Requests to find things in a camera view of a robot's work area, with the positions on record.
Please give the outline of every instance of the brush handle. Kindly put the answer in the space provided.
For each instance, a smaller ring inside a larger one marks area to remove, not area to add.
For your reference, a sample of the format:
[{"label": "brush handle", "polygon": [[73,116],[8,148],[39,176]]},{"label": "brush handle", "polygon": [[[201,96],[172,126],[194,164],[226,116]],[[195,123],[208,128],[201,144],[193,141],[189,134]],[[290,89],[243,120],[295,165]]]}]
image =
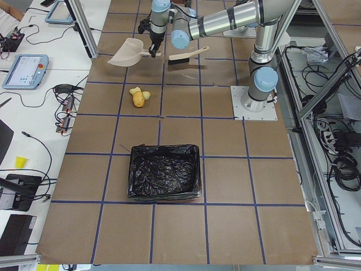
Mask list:
[{"label": "brush handle", "polygon": [[184,58],[190,58],[190,57],[193,56],[193,55],[197,55],[197,54],[206,52],[206,51],[208,51],[208,50],[209,50],[209,46],[205,46],[205,47],[203,47],[202,49],[195,50],[195,51],[190,52],[190,53],[184,53],[184,54],[179,54],[179,55],[170,55],[170,56],[169,56],[169,60],[172,61],[172,60],[179,60],[179,59],[184,59]]},{"label": "brush handle", "polygon": [[[149,51],[146,50],[146,49],[142,49],[142,50],[140,51],[140,54],[141,54],[141,55],[151,55],[151,53],[149,53]],[[161,55],[162,55],[162,52],[157,52],[157,53],[156,53],[156,56],[161,56]]]}]

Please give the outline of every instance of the beige dustpan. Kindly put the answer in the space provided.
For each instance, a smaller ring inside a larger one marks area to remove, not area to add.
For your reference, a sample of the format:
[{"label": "beige dustpan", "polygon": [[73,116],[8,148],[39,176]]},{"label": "beige dustpan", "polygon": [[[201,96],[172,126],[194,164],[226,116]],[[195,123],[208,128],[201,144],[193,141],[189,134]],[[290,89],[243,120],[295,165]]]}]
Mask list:
[{"label": "beige dustpan", "polygon": [[143,41],[136,38],[127,38],[118,52],[108,61],[115,66],[129,67],[137,64],[143,55],[150,55],[148,50],[143,49]]}]

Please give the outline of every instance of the plastic bag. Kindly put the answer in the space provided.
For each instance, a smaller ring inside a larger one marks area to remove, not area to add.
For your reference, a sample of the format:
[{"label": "plastic bag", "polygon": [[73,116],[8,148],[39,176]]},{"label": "plastic bag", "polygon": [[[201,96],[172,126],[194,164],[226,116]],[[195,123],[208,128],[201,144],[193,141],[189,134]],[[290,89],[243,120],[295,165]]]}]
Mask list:
[{"label": "plastic bag", "polygon": [[308,62],[326,62],[328,60],[328,52],[322,46],[303,48],[302,53],[307,55]]},{"label": "plastic bag", "polygon": [[200,196],[196,145],[135,146],[131,149],[128,197],[135,200],[195,199]]}]

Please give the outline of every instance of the table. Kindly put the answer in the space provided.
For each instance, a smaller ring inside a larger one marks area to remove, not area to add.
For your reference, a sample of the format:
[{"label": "table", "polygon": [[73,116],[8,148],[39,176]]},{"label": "table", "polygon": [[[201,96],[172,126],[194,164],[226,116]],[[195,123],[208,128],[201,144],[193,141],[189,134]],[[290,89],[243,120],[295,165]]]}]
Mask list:
[{"label": "table", "polygon": [[[43,8],[39,5],[40,2],[41,1],[34,0],[31,7]],[[82,1],[85,14],[92,27],[102,29],[109,3],[110,1]],[[45,15],[43,13],[44,12],[28,10],[23,21],[20,23],[20,27],[28,25],[29,22],[39,25],[41,35],[34,36],[34,40],[32,41],[44,41],[52,37],[59,37],[67,27],[45,23]],[[33,29],[27,28],[24,30],[26,36],[31,33],[30,30]],[[50,63],[40,86],[36,90],[11,91],[21,94],[26,105],[39,105],[42,103],[48,89],[58,84],[77,85],[89,74],[91,60],[86,54],[78,33],[74,31],[72,31],[74,32],[72,33],[70,30],[62,39],[58,40],[55,46],[52,46],[51,43],[33,46],[27,43],[26,40],[23,40],[16,53],[11,53],[11,57],[6,60],[0,60],[0,67],[2,69],[9,69],[12,60],[17,54],[48,54]],[[100,37],[99,32],[97,34],[93,31],[93,34],[96,42],[98,42]],[[0,73],[1,82],[5,77],[6,73]],[[84,87],[85,83],[86,80],[83,80],[79,86]],[[29,159],[26,168],[46,171],[49,166],[49,155],[38,142],[21,134],[21,131],[26,131],[40,139],[49,148],[53,158],[49,176],[51,178],[57,178],[69,137],[62,137],[60,134],[55,133],[54,112],[59,106],[59,103],[56,101],[53,92],[50,91],[46,95],[45,103],[40,108],[23,107],[20,103],[20,97],[14,94],[1,94],[0,100],[6,100],[9,97],[12,99],[1,108],[0,118],[14,131],[14,138],[0,169],[14,168],[15,157],[19,155]],[[8,173],[14,172],[0,172],[0,176],[6,177]],[[21,171],[16,173],[41,176],[40,173],[34,172]],[[46,188],[47,186],[40,187],[37,194],[45,192]],[[51,185],[49,193],[52,194],[53,190],[54,185]],[[29,242],[38,242],[49,205],[50,201],[43,203],[41,200],[38,200],[32,203],[30,210],[26,213],[0,210],[0,234],[3,233],[11,213],[33,215],[37,216],[37,222],[35,223]],[[35,249],[36,246],[29,245],[25,253],[34,253]]]},{"label": "table", "polygon": [[[318,252],[278,106],[278,121],[233,118],[229,86],[249,84],[252,40],[192,41],[189,50],[210,50],[171,67],[168,55],[180,51],[167,35],[162,57],[129,68],[107,64],[127,37],[150,44],[136,34],[150,2],[110,5],[37,248],[42,262],[311,264]],[[199,14],[224,5],[193,2]],[[152,93],[140,109],[129,94],[136,86]],[[142,143],[198,145],[202,197],[128,199],[130,149]]]},{"label": "table", "polygon": [[[41,0],[34,0],[30,7],[44,9],[40,6]],[[105,21],[105,10],[108,8],[110,0],[83,0],[84,13],[87,17],[89,26],[95,29],[102,29]],[[71,25],[55,25],[45,22],[46,13],[37,10],[28,10],[21,21],[19,28],[26,27],[31,24],[39,26],[39,33],[29,37],[32,43],[49,41],[60,37],[63,32]],[[35,33],[37,28],[27,27],[21,31],[25,37]],[[92,31],[95,42],[98,44],[100,31]],[[89,70],[91,60],[87,57],[87,53],[82,44],[79,33],[73,29],[65,32],[64,37],[50,43],[42,43],[38,45],[30,44],[23,39],[16,53],[12,53],[6,60],[0,60],[0,68],[10,68],[17,54],[46,54],[49,56],[48,70],[65,69],[65,70]]]}]

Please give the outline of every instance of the brush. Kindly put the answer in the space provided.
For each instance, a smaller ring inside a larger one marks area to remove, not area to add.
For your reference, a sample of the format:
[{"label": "brush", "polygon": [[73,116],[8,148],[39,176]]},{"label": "brush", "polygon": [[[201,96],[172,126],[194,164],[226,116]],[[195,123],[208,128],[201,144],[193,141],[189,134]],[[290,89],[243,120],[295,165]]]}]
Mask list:
[{"label": "brush", "polygon": [[190,61],[190,57],[206,52],[209,50],[209,46],[205,46],[202,49],[195,50],[190,53],[184,53],[179,55],[170,55],[168,60],[168,65],[180,64],[180,63],[188,63]]}]

